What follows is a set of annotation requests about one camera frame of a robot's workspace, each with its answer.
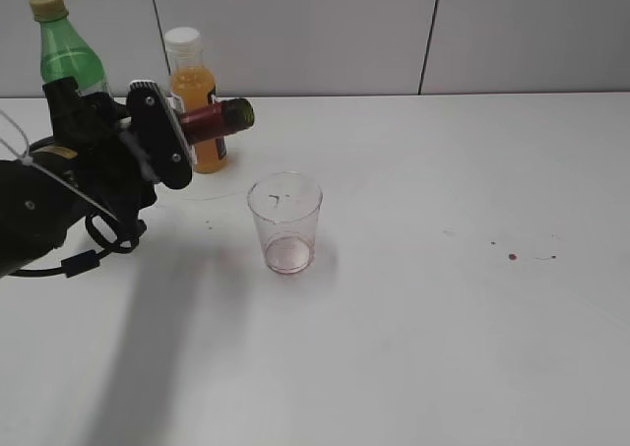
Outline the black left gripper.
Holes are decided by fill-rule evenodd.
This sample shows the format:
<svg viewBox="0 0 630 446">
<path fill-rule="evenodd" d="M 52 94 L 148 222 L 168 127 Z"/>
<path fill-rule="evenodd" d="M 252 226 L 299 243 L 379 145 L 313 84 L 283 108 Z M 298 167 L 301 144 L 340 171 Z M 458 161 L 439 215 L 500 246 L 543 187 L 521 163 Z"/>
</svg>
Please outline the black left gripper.
<svg viewBox="0 0 630 446">
<path fill-rule="evenodd" d="M 119 121 L 130 116 L 107 92 L 79 93 L 72 77 L 42 86 L 52 135 L 42 140 L 75 152 L 79 189 L 118 218 L 135 218 L 157 201 L 139 161 L 120 139 Z"/>
</svg>

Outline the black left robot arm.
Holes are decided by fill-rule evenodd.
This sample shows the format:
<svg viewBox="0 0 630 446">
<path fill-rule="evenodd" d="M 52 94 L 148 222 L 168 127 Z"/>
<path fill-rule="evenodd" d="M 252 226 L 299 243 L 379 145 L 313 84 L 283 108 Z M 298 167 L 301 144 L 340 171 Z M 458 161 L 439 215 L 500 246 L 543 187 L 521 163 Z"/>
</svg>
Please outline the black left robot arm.
<svg viewBox="0 0 630 446">
<path fill-rule="evenodd" d="M 43 86 L 51 136 L 1 162 L 1 273 L 20 278 L 78 276 L 110 254 L 128 254 L 147 229 L 139 214 L 152 206 L 154 184 L 120 137 L 125 106 L 107 93 L 82 96 L 72 77 Z M 84 222 L 98 245 L 31 270 Z"/>
</svg>

